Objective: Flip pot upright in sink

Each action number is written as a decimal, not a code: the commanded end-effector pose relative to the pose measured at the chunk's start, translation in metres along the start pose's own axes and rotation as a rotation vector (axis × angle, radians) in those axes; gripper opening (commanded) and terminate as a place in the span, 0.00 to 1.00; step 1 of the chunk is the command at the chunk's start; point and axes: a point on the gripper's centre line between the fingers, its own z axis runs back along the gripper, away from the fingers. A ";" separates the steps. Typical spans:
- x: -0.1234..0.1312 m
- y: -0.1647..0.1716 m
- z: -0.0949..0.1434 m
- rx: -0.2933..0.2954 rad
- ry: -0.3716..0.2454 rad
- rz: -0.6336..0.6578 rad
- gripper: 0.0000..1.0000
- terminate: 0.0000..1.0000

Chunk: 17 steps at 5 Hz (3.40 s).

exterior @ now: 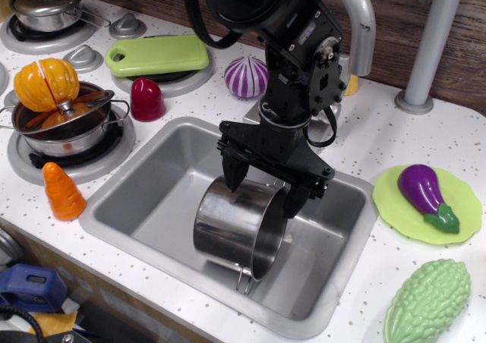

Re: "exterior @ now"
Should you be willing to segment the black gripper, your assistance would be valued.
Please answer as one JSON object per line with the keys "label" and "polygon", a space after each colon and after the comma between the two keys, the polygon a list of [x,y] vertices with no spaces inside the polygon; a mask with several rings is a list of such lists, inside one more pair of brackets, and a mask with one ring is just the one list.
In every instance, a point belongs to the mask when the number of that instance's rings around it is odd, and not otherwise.
{"label": "black gripper", "polygon": [[334,170],[308,145],[303,129],[222,121],[218,150],[222,156],[225,183],[233,193],[252,166],[291,187],[283,204],[283,215],[294,218],[308,199],[321,198]]}

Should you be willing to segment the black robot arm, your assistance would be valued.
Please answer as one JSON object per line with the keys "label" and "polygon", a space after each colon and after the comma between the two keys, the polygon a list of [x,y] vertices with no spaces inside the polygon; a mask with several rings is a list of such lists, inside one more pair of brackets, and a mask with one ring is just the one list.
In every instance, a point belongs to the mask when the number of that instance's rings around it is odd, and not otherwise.
{"label": "black robot arm", "polygon": [[333,169],[314,149],[311,119],[324,113],[337,128],[331,107],[345,84],[339,65],[337,22],[321,0],[184,0],[191,26],[207,45],[225,49],[242,34],[256,33],[266,46],[269,80],[257,125],[221,122],[219,151],[226,186],[236,191],[250,167],[286,182],[287,218],[309,199],[322,197]]}

